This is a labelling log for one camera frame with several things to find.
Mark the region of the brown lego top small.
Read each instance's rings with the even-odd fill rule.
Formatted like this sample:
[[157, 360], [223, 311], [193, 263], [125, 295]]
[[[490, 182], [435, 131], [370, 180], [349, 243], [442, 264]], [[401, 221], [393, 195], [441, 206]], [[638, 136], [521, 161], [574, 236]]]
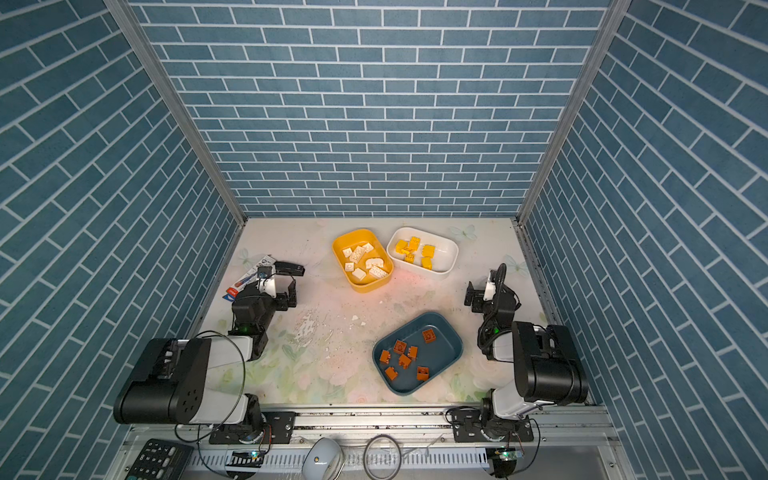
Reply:
[[422, 332], [423, 340], [426, 344], [430, 344], [437, 339], [437, 335], [432, 328], [428, 328]]

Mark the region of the white lego plate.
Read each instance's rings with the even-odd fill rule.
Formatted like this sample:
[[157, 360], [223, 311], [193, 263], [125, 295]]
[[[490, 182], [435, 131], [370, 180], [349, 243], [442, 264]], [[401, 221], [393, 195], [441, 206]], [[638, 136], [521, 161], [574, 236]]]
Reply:
[[349, 256], [349, 260], [353, 263], [358, 263], [366, 253], [367, 250], [363, 246], [358, 246]]

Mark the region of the white curved lego piece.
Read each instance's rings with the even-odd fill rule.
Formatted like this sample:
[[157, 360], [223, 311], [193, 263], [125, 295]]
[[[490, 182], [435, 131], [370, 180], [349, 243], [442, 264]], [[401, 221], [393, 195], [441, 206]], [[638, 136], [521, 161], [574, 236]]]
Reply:
[[371, 258], [367, 259], [365, 263], [365, 268], [367, 271], [370, 271], [372, 269], [380, 269], [384, 271], [385, 262], [382, 258]]

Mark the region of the white long lego brick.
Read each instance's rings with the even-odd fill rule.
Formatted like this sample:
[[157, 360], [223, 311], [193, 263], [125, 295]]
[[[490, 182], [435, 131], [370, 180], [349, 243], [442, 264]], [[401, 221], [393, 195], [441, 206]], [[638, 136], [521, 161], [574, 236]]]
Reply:
[[386, 278], [389, 273], [378, 266], [374, 266], [368, 270], [368, 273], [376, 279]]

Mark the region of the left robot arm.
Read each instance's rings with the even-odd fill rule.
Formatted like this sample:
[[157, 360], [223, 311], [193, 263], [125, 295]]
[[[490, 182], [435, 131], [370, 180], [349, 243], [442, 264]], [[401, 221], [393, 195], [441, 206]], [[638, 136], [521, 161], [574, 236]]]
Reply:
[[195, 442], [269, 447], [290, 442], [295, 414], [264, 412], [246, 391], [247, 365], [259, 359], [278, 312], [297, 305], [296, 280], [275, 289], [275, 276], [247, 284], [234, 298], [230, 330], [202, 331], [191, 339], [150, 340], [117, 395], [120, 424], [207, 425]]

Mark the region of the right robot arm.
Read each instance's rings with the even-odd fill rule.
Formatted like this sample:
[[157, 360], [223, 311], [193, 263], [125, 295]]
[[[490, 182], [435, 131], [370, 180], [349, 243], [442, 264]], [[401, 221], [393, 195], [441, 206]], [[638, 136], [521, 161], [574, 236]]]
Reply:
[[587, 400], [587, 374], [567, 327], [516, 320], [521, 302], [501, 281], [490, 280], [483, 289], [469, 284], [464, 304], [482, 315], [476, 341], [481, 353], [513, 366], [512, 381], [482, 400], [479, 428], [485, 437], [521, 439], [530, 431], [530, 413]]

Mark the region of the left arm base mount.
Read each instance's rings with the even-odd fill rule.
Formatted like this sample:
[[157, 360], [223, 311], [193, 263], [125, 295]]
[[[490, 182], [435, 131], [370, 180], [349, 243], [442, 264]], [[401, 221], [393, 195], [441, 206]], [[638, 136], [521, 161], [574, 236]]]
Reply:
[[209, 436], [209, 441], [213, 445], [288, 444], [296, 417], [291, 411], [262, 412], [256, 423], [246, 419], [239, 424], [225, 424]]

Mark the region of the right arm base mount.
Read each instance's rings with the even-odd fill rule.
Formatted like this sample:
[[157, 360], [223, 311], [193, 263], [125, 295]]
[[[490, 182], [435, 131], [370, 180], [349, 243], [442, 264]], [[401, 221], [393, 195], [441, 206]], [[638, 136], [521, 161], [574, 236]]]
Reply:
[[451, 407], [444, 412], [444, 418], [457, 443], [531, 442], [534, 440], [531, 424], [528, 421], [501, 419], [475, 407]]

